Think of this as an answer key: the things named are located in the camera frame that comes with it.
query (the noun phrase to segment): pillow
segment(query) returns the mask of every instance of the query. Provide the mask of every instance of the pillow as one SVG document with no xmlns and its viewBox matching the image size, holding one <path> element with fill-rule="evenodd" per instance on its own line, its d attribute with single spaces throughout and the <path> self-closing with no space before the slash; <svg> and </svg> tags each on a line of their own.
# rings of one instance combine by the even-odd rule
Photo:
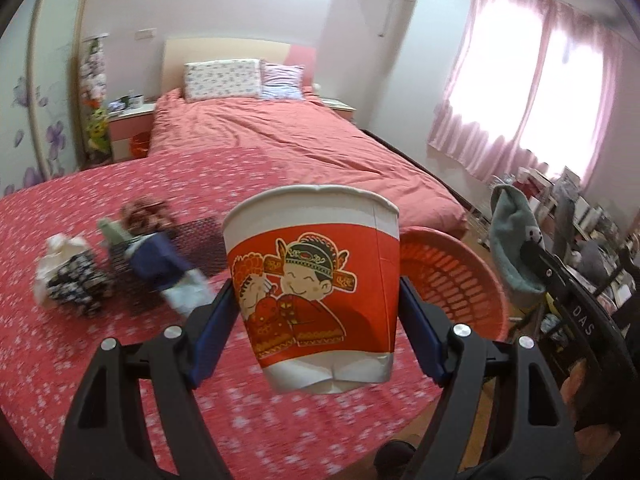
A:
<svg viewBox="0 0 640 480">
<path fill-rule="evenodd" d="M 259 59 L 220 59 L 184 65 L 188 103 L 219 97 L 260 97 Z"/>
<path fill-rule="evenodd" d="M 261 99 L 304 99 L 302 97 L 302 65 L 262 64 Z"/>
</svg>

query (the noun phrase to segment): orange laundry basket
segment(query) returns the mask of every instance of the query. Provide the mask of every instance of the orange laundry basket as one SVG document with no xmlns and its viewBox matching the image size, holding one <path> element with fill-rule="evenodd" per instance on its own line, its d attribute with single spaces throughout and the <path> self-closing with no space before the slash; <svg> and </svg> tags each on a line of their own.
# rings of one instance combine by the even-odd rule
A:
<svg viewBox="0 0 640 480">
<path fill-rule="evenodd" d="M 468 324 L 484 338 L 503 340 L 509 304 L 488 265 L 460 240 L 426 227 L 400 234 L 400 273 L 424 301 L 450 320 Z"/>
</svg>

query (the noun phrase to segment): white cabinet door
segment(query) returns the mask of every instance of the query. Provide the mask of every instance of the white cabinet door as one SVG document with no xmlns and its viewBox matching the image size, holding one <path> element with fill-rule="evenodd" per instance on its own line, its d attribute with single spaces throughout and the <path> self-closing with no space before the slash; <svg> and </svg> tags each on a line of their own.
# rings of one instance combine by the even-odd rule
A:
<svg viewBox="0 0 640 480">
<path fill-rule="evenodd" d="M 78 104 L 69 94 L 76 13 L 79 0 L 42 0 L 34 17 L 31 45 L 31 98 L 45 99 L 34 108 L 37 148 L 46 161 L 47 178 L 78 170 L 74 115 Z"/>
<path fill-rule="evenodd" d="M 29 123 L 27 43 L 36 0 L 24 0 L 0 38 L 0 198 L 42 181 Z"/>
<path fill-rule="evenodd" d="M 332 0 L 318 43 L 321 94 L 356 108 L 366 128 L 412 12 L 407 0 Z"/>
</svg>

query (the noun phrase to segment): orange bucket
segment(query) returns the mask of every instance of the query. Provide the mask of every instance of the orange bucket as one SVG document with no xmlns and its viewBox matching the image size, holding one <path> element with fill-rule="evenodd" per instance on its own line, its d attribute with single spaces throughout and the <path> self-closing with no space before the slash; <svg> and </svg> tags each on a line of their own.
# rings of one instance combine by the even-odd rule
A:
<svg viewBox="0 0 640 480">
<path fill-rule="evenodd" d="M 223 234 L 252 349 L 276 391 L 340 393 L 388 380 L 396 206 L 347 186 L 285 186 L 234 208 Z"/>
<path fill-rule="evenodd" d="M 509 303 L 489 266 L 460 240 L 426 227 L 400 235 L 400 273 L 421 298 L 484 338 L 504 340 Z"/>
<path fill-rule="evenodd" d="M 137 134 L 129 140 L 129 150 L 133 158 L 145 158 L 149 154 L 151 132 Z"/>
</svg>

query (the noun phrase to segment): flower wall decal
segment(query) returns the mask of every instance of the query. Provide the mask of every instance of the flower wall decal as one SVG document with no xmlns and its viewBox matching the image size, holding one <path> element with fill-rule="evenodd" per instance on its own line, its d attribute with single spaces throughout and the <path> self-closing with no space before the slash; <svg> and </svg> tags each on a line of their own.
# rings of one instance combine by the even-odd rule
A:
<svg viewBox="0 0 640 480">
<path fill-rule="evenodd" d="M 56 160 L 58 158 L 58 152 L 65 149 L 66 137 L 62 133 L 65 126 L 62 121 L 58 121 L 55 124 L 51 124 L 47 128 L 47 142 L 49 147 L 49 160 Z"/>
<path fill-rule="evenodd" d="M 42 175 L 40 174 L 40 170 L 37 168 L 32 168 L 31 166 L 27 168 L 24 172 L 24 179 L 22 180 L 22 187 L 32 187 L 37 186 L 38 184 L 43 183 Z"/>
<path fill-rule="evenodd" d="M 30 103 L 29 92 L 27 91 L 27 78 L 20 76 L 18 84 L 14 86 L 14 102 L 12 106 L 18 105 L 28 108 Z"/>
<path fill-rule="evenodd" d="M 40 87 L 38 86 L 36 88 L 36 101 L 38 102 L 38 106 L 43 107 L 43 106 L 47 106 L 49 104 L 49 98 L 44 96 L 41 97 L 40 96 Z"/>
<path fill-rule="evenodd" d="M 17 148 L 18 146 L 20 146 L 20 143 L 22 142 L 23 139 L 24 139 L 24 130 L 18 130 L 15 133 L 14 148 Z"/>
</svg>

